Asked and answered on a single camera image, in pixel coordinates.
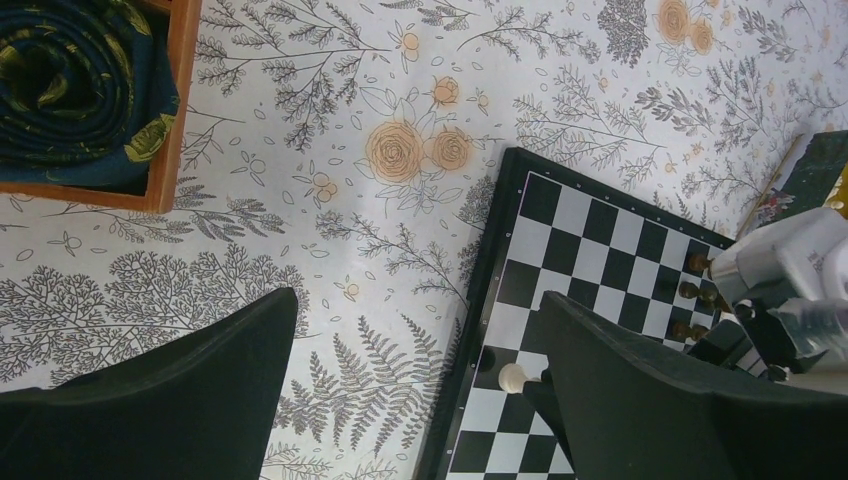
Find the white pawn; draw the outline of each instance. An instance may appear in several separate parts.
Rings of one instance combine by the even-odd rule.
[[[521,393],[526,382],[539,382],[538,378],[527,378],[524,369],[517,363],[507,363],[498,373],[498,385],[506,393]]]

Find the wooden box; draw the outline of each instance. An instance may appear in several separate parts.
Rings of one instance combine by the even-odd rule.
[[[202,0],[140,0],[139,3],[142,8],[153,14],[169,17],[168,56],[171,59],[177,89],[182,99],[173,129],[150,164],[145,193],[129,195],[85,188],[23,183],[0,183],[0,193],[18,193],[151,213],[165,213],[173,208]]]

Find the table surface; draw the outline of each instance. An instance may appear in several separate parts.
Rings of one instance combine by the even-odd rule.
[[[848,128],[848,3],[618,3],[206,0],[172,213],[0,197],[0,388],[292,285],[263,476],[412,478],[504,148],[733,237]]]

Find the white square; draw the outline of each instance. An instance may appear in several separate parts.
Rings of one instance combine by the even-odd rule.
[[[521,339],[524,338],[524,329],[527,328],[527,317],[529,315],[530,310],[527,308],[495,302],[483,344],[520,350]]]
[[[528,437],[524,433],[496,434],[486,473],[518,473]]]
[[[568,459],[565,457],[565,453],[559,445],[557,445],[557,449],[554,450],[554,458],[551,462],[550,473],[574,473],[574,468],[572,468],[571,464],[568,463]]]
[[[633,262],[633,273],[630,275],[630,285],[627,286],[627,291],[633,295],[651,298],[651,295],[654,293],[654,283],[657,281],[657,271],[659,269],[659,263],[645,260],[642,257],[636,257],[636,261]]]
[[[624,304],[624,294],[625,292],[621,290],[601,285],[598,287],[598,296],[595,298],[595,307],[592,310],[612,323],[618,323],[621,305]]]
[[[554,228],[582,237],[591,204],[592,197],[589,195],[571,187],[562,187],[554,214]]]
[[[601,283],[604,275],[609,247],[588,238],[580,239],[580,249],[577,251],[577,261],[574,263],[572,277],[592,283]]]
[[[666,347],[673,348],[673,349],[677,350],[678,352],[682,352],[683,347],[686,346],[685,343],[676,342],[674,340],[663,340],[663,345],[665,345]]]
[[[645,315],[645,325],[642,326],[642,335],[665,338],[669,320],[671,320],[671,305],[651,300],[648,304],[648,313]]]
[[[503,390],[472,388],[459,428],[469,432],[498,431],[506,396]]]
[[[522,216],[515,219],[507,258],[541,267],[548,249],[551,227]]]
[[[689,275],[688,273],[680,272],[680,282],[677,284],[678,289],[680,287],[680,284],[683,282],[694,283],[699,287],[701,286],[701,279],[699,277],[694,277],[692,275]],[[686,310],[694,310],[695,302],[697,300],[697,298],[683,298],[680,293],[674,294],[674,306]]]
[[[660,263],[666,267],[680,270],[686,263],[686,251],[689,250],[689,237],[680,232],[669,230],[665,237]]]
[[[450,472],[445,480],[485,480],[485,473],[456,473]]]
[[[515,363],[521,365],[527,378],[541,378],[542,371],[548,368],[548,356],[541,353],[518,352]]]
[[[642,223],[645,220],[627,210],[619,210],[612,231],[610,246],[616,250],[636,255],[639,246],[639,236],[642,234]]]
[[[539,280],[536,281],[536,291],[533,293],[533,303],[530,304],[530,308],[532,310],[538,310],[539,303],[542,301],[542,295],[548,290],[568,295],[569,285],[571,285],[571,277],[568,275],[542,269],[539,272]]]
[[[692,322],[689,324],[694,327],[695,325],[703,325],[707,328],[713,327],[713,316],[705,315],[700,312],[692,312]]]
[[[551,427],[542,420],[538,413],[533,414],[533,423],[530,425],[530,435],[547,435],[553,436],[554,432]]]

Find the dark blue cloth with gold pattern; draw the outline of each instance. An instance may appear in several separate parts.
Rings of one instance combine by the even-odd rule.
[[[127,0],[0,1],[0,182],[130,182],[178,107],[165,32]]]

